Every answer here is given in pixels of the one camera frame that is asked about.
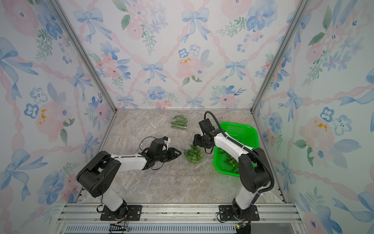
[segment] black cable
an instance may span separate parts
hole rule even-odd
[[[206,148],[204,148],[204,151],[205,151],[205,153],[207,153],[207,154],[211,154],[211,153],[213,152],[213,149],[214,149],[214,148],[212,147],[210,153],[208,153],[208,152],[206,151]]]
[[[233,138],[231,138],[231,137],[228,137],[228,136],[225,134],[224,130],[222,129],[222,127],[221,127],[220,123],[218,122],[217,118],[214,116],[214,114],[213,114],[212,112],[210,112],[210,111],[206,111],[206,112],[204,113],[204,119],[206,119],[206,114],[210,114],[210,115],[213,117],[214,121],[215,121],[216,124],[218,125],[218,128],[221,130],[221,133],[222,133],[222,135],[223,135],[224,137],[227,137],[227,139],[228,139],[229,141],[233,142],[233,143],[236,144],[237,146],[243,148],[245,151],[247,151],[248,153],[250,153],[250,154],[251,154],[255,159],[257,159],[257,160],[259,161],[259,163],[260,163],[260,164],[265,168],[265,170],[266,170],[267,173],[269,174],[269,177],[270,177],[270,186],[267,187],[267,188],[263,188],[263,189],[257,191],[257,193],[260,194],[260,193],[263,193],[263,192],[266,192],[266,191],[270,191],[270,190],[272,190],[273,187],[274,187],[274,184],[275,184],[275,182],[274,182],[273,172],[272,172],[272,170],[271,170],[271,169],[266,165],[266,163],[264,162],[264,160],[263,160],[262,158],[260,158],[260,157],[257,155],[257,153],[253,152],[252,150],[248,149],[247,147],[243,147],[244,145],[240,144],[240,143],[239,143],[238,141],[236,141],[235,139],[233,139]]]
[[[147,139],[147,138],[150,138],[150,137],[146,137],[146,138],[144,138],[141,142],[140,142],[140,144],[139,144],[139,149],[141,150],[141,151],[143,151],[141,148],[140,148],[140,145],[142,144],[142,142],[145,140],[145,139]]]

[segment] green leaf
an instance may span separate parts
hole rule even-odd
[[[61,140],[65,143],[65,145],[67,145],[68,144],[68,132],[64,128],[60,131],[60,137],[61,137]]]
[[[72,126],[73,123],[74,123],[74,120],[75,120],[75,119],[69,119],[69,122],[70,122],[70,123],[67,123],[66,121],[64,121],[64,126],[65,126],[65,127]]]
[[[183,79],[183,82],[182,82],[182,86],[185,86],[186,84],[188,84],[190,82],[190,78],[189,77],[186,77]]]
[[[125,15],[121,20],[122,30],[125,30],[125,28],[129,25],[130,22],[130,15]]]
[[[326,34],[325,33],[318,33],[317,35],[315,35],[309,42],[309,45],[313,45],[315,43],[318,43],[322,40],[322,38],[325,36]]]
[[[330,6],[327,6],[327,10],[326,10],[326,13],[325,13],[325,17],[324,17],[324,20],[323,20],[323,22],[322,22],[322,27],[323,27],[326,31],[327,31],[328,27],[330,26],[331,20],[332,20],[332,11],[331,11]]]
[[[129,12],[129,11],[127,10],[126,5],[125,5],[121,0],[112,0],[112,2],[113,2],[114,5],[117,7],[117,9],[119,9],[120,11],[123,11],[123,12]]]
[[[294,145],[296,145],[300,149],[304,149],[306,147],[306,142],[305,142],[305,140],[301,139],[301,140],[295,141]]]
[[[308,149],[306,150],[306,153],[307,153],[306,157],[308,158],[308,162],[311,166],[313,166],[313,159],[314,158],[309,157],[309,154],[312,153],[312,152],[313,152],[313,149],[311,147],[308,147]]]

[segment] packaged green peppers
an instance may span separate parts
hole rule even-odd
[[[188,123],[188,119],[184,117],[184,115],[176,115],[170,121],[172,128],[179,128],[179,129],[187,129],[187,123]]]
[[[186,159],[191,163],[198,163],[201,161],[200,148],[194,145],[190,145],[191,149],[183,149],[183,154]]]

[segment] blue bow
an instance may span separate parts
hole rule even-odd
[[[86,97],[85,97],[85,86],[83,85],[83,83],[85,83],[88,86],[92,86],[92,84],[90,83],[91,79],[88,79],[88,80],[81,79],[84,76],[85,76],[85,73],[83,72],[83,69],[81,67],[78,67],[77,74],[75,76],[73,76],[72,79],[71,79],[71,84],[74,87],[76,87],[79,84],[80,87],[82,88],[82,91],[83,91],[82,101],[86,100]]]
[[[151,73],[151,77],[149,79],[146,79],[144,81],[144,83],[147,83],[149,84],[149,82],[151,81],[151,79],[154,78],[154,73],[156,72],[157,76],[163,81],[163,82],[166,82],[165,78],[166,76],[160,74],[157,70],[159,71],[163,71],[163,65],[161,62],[157,62],[155,64],[151,64],[149,65],[148,63],[145,63],[141,66],[141,68],[143,68],[144,71],[148,71]]]
[[[295,104],[295,108],[298,109],[300,106],[302,106],[303,99],[301,97],[296,96],[293,88],[289,88],[289,90],[287,91],[287,96],[290,97],[288,102],[286,104],[278,103],[279,105],[278,108],[281,108],[282,106],[287,108],[290,106],[289,112],[288,112],[288,122],[289,122],[290,118],[292,119],[294,118],[294,108],[293,108],[294,104]]]
[[[197,24],[197,27],[201,33],[201,35],[206,39],[208,40],[208,38],[206,37],[206,34],[207,33],[210,33],[210,31],[206,28],[204,28],[200,22],[198,20],[201,20],[203,22],[207,22],[208,21],[208,18],[209,18],[209,9],[208,8],[203,8],[201,9],[200,11],[195,11],[195,12],[192,12],[190,10],[184,10],[182,12],[182,20],[183,22],[188,22],[190,20],[191,21],[191,27],[190,27],[190,33],[187,34],[187,35],[184,35],[181,39],[181,42],[185,42],[187,41],[187,38],[188,36],[190,36],[191,34],[193,34],[196,30],[196,24]]]
[[[286,177],[284,178],[283,189],[284,190],[286,190],[286,189],[289,190],[288,181],[289,181],[290,184],[293,185],[294,183],[296,183],[296,177],[291,173],[291,170],[288,168],[288,163],[287,163],[286,159],[282,160],[282,165],[284,167],[283,170],[280,171],[277,167],[275,167],[275,169],[276,169],[277,172],[279,172],[283,176],[287,173]]]
[[[200,109],[204,108],[202,105],[199,104],[199,103],[203,103],[203,101],[204,101],[204,99],[202,97],[199,97],[198,99],[192,99],[192,98],[187,98],[186,99],[186,102],[188,104],[191,103],[191,109],[195,107],[195,104]]]
[[[123,101],[123,107],[125,108],[127,105],[130,105],[134,107],[135,109],[137,108],[138,105],[132,103],[134,101],[134,98],[131,95],[127,95],[126,97],[116,97],[117,101]]]
[[[243,80],[243,77],[242,76],[245,76],[244,73],[242,73],[239,68],[245,68],[247,66],[247,63],[248,63],[248,60],[242,60],[240,62],[233,62],[233,61],[228,61],[226,64],[225,64],[225,68],[231,68],[231,71],[230,71],[230,74],[228,76],[225,76],[223,77],[221,80],[225,81],[227,80],[227,78],[229,76],[232,76],[234,75],[235,73],[235,67],[236,67],[236,73],[237,73],[237,76]]]
[[[366,76],[366,81],[374,84],[374,68],[369,72],[369,74]],[[372,101],[374,101],[374,89],[370,90],[367,94],[362,96],[359,99],[354,99],[353,97],[341,97],[339,98],[341,102],[340,106],[352,103],[352,102],[357,102],[359,104],[368,104]],[[374,131],[374,112],[371,115],[371,122],[370,122],[370,131]]]
[[[13,67],[4,63],[2,61],[2,59],[7,61],[10,65],[13,65],[14,67],[16,67],[16,68],[18,68],[18,69],[20,69],[24,72],[34,74],[34,75],[39,75],[35,71],[31,70],[31,67],[33,66],[33,63],[19,63],[19,62],[15,62],[13,60],[8,59],[8,58],[11,58],[11,57],[16,57],[16,56],[18,56],[18,52],[16,51],[16,49],[14,48],[12,43],[10,43],[10,41],[8,41],[6,38],[3,38],[3,37],[0,38],[0,66],[4,69],[4,71],[6,73],[8,73],[8,75],[12,78],[12,80],[14,82],[14,84],[12,86],[12,98],[13,98],[13,100],[16,99],[16,96],[19,96],[20,98],[22,98],[22,96],[21,96],[21,94],[18,90],[18,87],[17,87],[18,75],[17,75],[16,71],[13,69]]]
[[[0,173],[0,189],[5,189],[9,185],[12,176],[24,183],[25,186],[22,189],[23,201],[25,200],[26,195],[31,195],[26,185],[28,182],[28,175],[24,172],[14,171],[35,169],[48,164],[47,162],[41,162],[43,160],[43,156],[41,156],[39,159],[33,161],[32,163],[21,166],[21,164],[26,162],[29,158],[30,154],[28,152],[23,149],[17,149],[12,155],[12,163],[7,166],[4,172]]]
[[[88,36],[86,36],[86,42],[91,43],[92,35],[95,34],[94,25],[97,27],[97,29],[104,36],[106,36],[107,38],[112,40],[112,38],[110,38],[110,36],[108,35],[109,33],[112,33],[112,31],[101,27],[100,25],[98,25],[98,23],[95,22],[95,21],[98,21],[98,22],[103,22],[104,21],[102,19],[102,14],[101,14],[101,11],[99,9],[94,7],[90,12],[88,12],[88,11],[82,12],[80,10],[76,10],[76,11],[73,12],[73,14],[74,14],[75,18],[77,19],[77,21],[80,22],[80,23],[83,23],[87,20],[87,25],[88,25],[88,28],[90,29],[90,34]]]
[[[91,145],[100,144],[100,142],[97,140],[97,137],[93,142],[91,142],[92,139],[93,139],[92,134],[90,132],[88,132],[86,143],[83,145],[82,150],[81,150],[81,152],[84,153],[84,154],[87,152],[87,149],[90,150],[91,151],[91,159],[92,159],[92,152],[93,152],[93,148],[92,148]]]

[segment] vent grille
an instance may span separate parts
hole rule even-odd
[[[235,224],[130,224],[131,233],[236,233]],[[122,233],[109,224],[68,224],[65,234]]]

